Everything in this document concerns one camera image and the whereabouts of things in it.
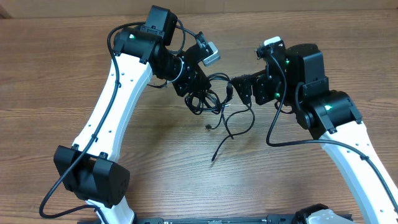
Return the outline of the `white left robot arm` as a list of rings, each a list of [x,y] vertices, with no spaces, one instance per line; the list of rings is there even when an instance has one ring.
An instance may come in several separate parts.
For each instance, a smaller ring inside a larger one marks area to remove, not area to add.
[[[169,50],[182,23],[170,10],[152,6],[144,22],[115,27],[107,37],[111,68],[97,104],[71,147],[59,146],[53,157],[59,183],[93,209],[100,223],[134,223],[127,204],[130,173],[118,162],[127,124],[153,76],[173,84],[179,96],[208,87],[202,66],[220,57],[202,33],[195,44]]]

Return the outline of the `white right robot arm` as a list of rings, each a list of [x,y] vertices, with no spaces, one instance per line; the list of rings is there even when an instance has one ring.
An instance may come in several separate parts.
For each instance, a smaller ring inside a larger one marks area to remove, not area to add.
[[[397,186],[377,156],[363,117],[343,91],[331,90],[323,54],[315,44],[286,47],[282,39],[264,41],[256,50],[266,62],[260,72],[234,77],[243,103],[276,109],[289,106],[311,143],[330,156],[349,187],[366,223],[397,222]]]

